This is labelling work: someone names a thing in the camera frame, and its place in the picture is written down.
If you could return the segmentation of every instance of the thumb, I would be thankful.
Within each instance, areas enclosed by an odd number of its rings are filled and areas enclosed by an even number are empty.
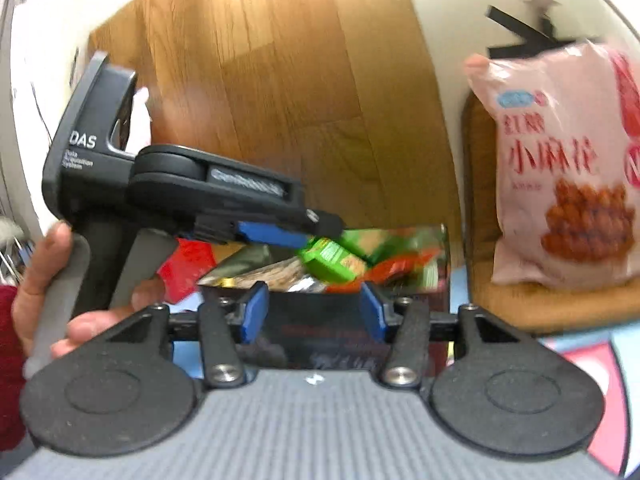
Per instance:
[[[15,333],[31,353],[40,312],[53,277],[65,267],[73,247],[71,228],[57,222],[37,244],[12,306]]]

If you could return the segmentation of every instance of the hand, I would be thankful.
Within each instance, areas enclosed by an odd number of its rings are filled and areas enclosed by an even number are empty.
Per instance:
[[[53,277],[65,267],[72,249],[71,228],[58,222],[36,244],[31,262],[12,306],[15,333],[20,338],[25,355],[33,349],[44,298]],[[51,346],[53,357],[60,357],[78,348],[101,332],[130,316],[148,304],[162,301],[164,284],[159,276],[141,282],[133,291],[131,303],[111,310],[87,312],[71,320],[66,327],[66,339]]]

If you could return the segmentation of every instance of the black circular cover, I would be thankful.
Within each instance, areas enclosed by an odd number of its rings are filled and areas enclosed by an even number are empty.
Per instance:
[[[111,456],[173,433],[195,404],[193,381],[141,344],[92,345],[27,382],[20,408],[40,444],[67,454]]]
[[[436,378],[430,405],[463,440],[524,458],[585,447],[604,412],[597,384],[535,342],[483,345]]]

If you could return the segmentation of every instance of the picture of fried dough twists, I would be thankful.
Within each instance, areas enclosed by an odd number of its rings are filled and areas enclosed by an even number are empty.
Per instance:
[[[544,250],[571,262],[621,260],[633,247],[636,210],[626,206],[622,183],[595,189],[561,178],[555,187],[556,204],[546,212],[549,232]]]

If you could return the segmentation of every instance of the blue logo on snack bag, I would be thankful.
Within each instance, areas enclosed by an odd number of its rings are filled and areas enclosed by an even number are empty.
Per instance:
[[[535,100],[534,95],[526,90],[509,90],[498,96],[498,104],[502,108],[527,108]]]

